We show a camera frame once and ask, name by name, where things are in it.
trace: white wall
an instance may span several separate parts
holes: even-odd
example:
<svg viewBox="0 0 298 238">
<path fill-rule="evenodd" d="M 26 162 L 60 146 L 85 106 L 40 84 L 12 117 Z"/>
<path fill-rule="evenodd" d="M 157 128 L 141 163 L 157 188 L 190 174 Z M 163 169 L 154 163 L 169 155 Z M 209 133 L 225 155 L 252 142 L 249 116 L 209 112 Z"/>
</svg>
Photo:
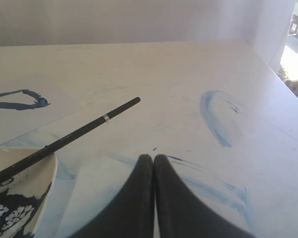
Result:
<svg viewBox="0 0 298 238">
<path fill-rule="evenodd" d="M 274 66 L 294 4 L 295 0 L 0 0 L 0 46 L 243 38 Z"/>
</svg>

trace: paint palette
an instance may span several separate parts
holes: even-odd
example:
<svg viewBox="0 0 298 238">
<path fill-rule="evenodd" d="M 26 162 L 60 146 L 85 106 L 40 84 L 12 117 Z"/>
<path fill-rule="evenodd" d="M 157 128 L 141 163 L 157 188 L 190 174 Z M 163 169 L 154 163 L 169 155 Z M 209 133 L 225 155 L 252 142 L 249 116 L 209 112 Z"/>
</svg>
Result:
<svg viewBox="0 0 298 238">
<path fill-rule="evenodd" d="M 0 147 L 0 171 L 39 149 Z M 54 181 L 55 154 L 32 165 L 0 186 L 0 238 L 31 238 Z"/>
</svg>

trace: white table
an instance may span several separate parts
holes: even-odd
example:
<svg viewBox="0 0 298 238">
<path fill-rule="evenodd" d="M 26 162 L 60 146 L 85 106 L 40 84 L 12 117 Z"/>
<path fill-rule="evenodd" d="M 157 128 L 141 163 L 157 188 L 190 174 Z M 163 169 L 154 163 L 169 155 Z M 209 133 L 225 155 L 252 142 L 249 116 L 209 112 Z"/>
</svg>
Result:
<svg viewBox="0 0 298 238">
<path fill-rule="evenodd" d="M 185 160 L 170 158 L 201 200 L 241 228 L 298 238 L 298 100 L 245 43 L 0 48 L 0 81 L 37 72 L 82 110 L 4 146 L 42 147 L 142 99 L 57 153 L 37 238 L 66 237 L 88 222 L 143 153 Z"/>
</svg>

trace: black paintbrush handle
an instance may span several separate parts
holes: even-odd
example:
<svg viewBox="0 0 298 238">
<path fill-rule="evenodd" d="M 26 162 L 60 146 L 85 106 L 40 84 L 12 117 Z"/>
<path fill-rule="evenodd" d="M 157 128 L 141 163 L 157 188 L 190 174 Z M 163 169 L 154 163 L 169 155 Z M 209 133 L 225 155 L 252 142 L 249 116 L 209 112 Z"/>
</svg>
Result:
<svg viewBox="0 0 298 238">
<path fill-rule="evenodd" d="M 27 169 L 28 167 L 34 165 L 35 163 L 39 162 L 40 160 L 44 159 L 45 157 L 51 155 L 52 153 L 56 152 L 57 150 L 61 149 L 62 147 L 68 145 L 69 143 L 73 142 L 74 140 L 80 138 L 81 136 L 85 135 L 86 133 L 90 132 L 91 130 L 104 124 L 109 119 L 112 119 L 113 117 L 119 115 L 120 113 L 124 112 L 128 108 L 131 108 L 138 102 L 140 102 L 140 98 L 136 97 L 133 100 L 130 100 L 129 102 L 121 105 L 120 107 L 110 111 L 106 115 L 104 115 L 100 118 L 97 118 L 96 120 L 82 126 L 81 128 L 79 128 L 79 129 L 73 131 L 72 133 L 64 136 L 63 138 L 53 142 L 52 144 L 45 146 L 43 149 L 20 160 L 19 162 L 15 163 L 14 165 L 11 165 L 8 168 L 0 171 L 0 184 L 7 181 L 8 179 L 15 176 L 16 174 L 20 173 L 21 171 Z"/>
</svg>

